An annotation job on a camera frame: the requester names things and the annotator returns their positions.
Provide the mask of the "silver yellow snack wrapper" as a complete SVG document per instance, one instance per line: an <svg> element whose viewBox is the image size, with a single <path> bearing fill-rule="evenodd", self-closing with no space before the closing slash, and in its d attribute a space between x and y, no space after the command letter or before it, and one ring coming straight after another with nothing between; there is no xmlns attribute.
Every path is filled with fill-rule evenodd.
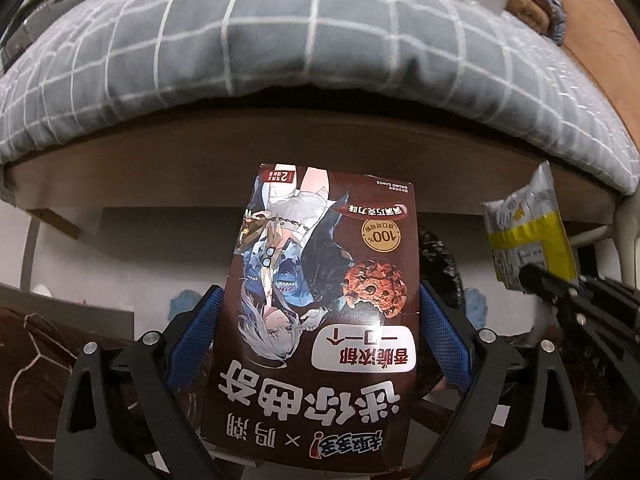
<svg viewBox="0 0 640 480"><path fill-rule="evenodd" d="M528 264L577 281L548 162L536 168L528 185L484 203L482 211L496 277L506 289L523 289L520 271Z"/></svg>

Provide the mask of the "brown cookie box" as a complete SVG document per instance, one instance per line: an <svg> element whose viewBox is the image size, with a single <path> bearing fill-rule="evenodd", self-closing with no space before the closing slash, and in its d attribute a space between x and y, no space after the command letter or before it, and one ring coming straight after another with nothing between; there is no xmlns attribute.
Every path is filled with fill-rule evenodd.
<svg viewBox="0 0 640 480"><path fill-rule="evenodd" d="M202 438L285 466L397 469L418 331L413 186L262 166L224 285Z"/></svg>

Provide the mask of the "black lined trash bin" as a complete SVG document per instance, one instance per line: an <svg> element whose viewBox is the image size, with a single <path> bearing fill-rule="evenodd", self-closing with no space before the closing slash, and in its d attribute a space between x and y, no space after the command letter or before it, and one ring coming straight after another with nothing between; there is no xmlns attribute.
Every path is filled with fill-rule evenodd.
<svg viewBox="0 0 640 480"><path fill-rule="evenodd" d="M462 279L454 256L444 242L424 226L419 226L419 266L421 280L427 281L448 307L465 306Z"/></svg>

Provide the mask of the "right blue slipper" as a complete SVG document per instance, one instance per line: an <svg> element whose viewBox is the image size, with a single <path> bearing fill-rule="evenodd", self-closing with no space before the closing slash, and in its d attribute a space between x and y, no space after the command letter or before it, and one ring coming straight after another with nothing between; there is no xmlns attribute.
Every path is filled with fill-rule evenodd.
<svg viewBox="0 0 640 480"><path fill-rule="evenodd" d="M476 288L464 290L465 316L476 330L486 326L488 307L486 297Z"/></svg>

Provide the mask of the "blue slipper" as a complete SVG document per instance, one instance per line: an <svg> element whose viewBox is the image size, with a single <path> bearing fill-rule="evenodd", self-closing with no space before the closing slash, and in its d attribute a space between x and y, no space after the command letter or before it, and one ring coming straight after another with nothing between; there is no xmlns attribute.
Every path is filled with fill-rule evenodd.
<svg viewBox="0 0 640 480"><path fill-rule="evenodd" d="M486 326L488 307L486 297L476 288L464 290L465 316L476 330Z"/></svg>
<svg viewBox="0 0 640 480"><path fill-rule="evenodd" d="M192 310L201 298L202 295L199 292L194 292L191 289L179 292L177 296L169 300L168 321L172 321L178 314Z"/></svg>

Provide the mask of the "left brown pajama leg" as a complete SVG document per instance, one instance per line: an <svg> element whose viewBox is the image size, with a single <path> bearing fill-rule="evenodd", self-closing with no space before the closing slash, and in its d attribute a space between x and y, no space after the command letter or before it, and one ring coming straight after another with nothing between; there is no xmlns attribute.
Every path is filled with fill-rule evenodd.
<svg viewBox="0 0 640 480"><path fill-rule="evenodd" d="M1 309L1 416L36 467L52 477L58 415L70 374L85 344L126 344L52 323L37 313Z"/></svg>

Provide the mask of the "left blue slipper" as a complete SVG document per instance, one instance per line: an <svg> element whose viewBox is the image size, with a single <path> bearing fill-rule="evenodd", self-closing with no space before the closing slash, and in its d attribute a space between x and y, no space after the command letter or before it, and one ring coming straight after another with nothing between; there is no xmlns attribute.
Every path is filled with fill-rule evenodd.
<svg viewBox="0 0 640 480"><path fill-rule="evenodd" d="M179 292L177 296L169 300L168 321L172 321L178 314L192 310L201 298L202 295L199 292L194 292L191 289Z"/></svg>

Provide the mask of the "grey checked bed sheet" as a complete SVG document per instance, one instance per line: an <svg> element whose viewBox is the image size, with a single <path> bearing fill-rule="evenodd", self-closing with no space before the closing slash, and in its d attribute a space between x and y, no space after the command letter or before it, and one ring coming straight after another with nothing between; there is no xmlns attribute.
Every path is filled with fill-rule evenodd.
<svg viewBox="0 0 640 480"><path fill-rule="evenodd" d="M582 70L517 18L459 0L87 0L2 76L1 159L298 84L441 107L638 188L638 148Z"/></svg>

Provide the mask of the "grey suitcase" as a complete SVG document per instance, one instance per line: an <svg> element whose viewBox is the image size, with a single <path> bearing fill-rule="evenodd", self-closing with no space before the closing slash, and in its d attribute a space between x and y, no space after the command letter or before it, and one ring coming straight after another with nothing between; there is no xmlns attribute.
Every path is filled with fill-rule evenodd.
<svg viewBox="0 0 640 480"><path fill-rule="evenodd" d="M1 37L1 62L9 68L61 16L86 0L25 0Z"/></svg>

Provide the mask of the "white chair frame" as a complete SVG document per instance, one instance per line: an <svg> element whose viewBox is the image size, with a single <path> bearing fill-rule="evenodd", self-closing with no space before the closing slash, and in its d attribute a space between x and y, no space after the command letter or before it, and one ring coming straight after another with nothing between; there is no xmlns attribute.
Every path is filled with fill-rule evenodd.
<svg viewBox="0 0 640 480"><path fill-rule="evenodd" d="M568 239L570 247L591 245L600 240L614 242L620 260L620 276L624 284L639 287L639 190L622 198L615 207L613 223L579 233Z"/></svg>

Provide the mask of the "wooden bed frame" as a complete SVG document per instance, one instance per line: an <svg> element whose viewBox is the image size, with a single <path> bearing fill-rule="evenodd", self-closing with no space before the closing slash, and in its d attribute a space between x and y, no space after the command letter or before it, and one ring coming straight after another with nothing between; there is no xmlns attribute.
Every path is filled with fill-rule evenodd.
<svg viewBox="0 0 640 480"><path fill-rule="evenodd" d="M239 205L260 166L290 162L411 182L428 212L475 214L555 166L563 217L602 223L629 196L476 119L416 100L314 84L163 108L1 159L1 196L18 208Z"/></svg>

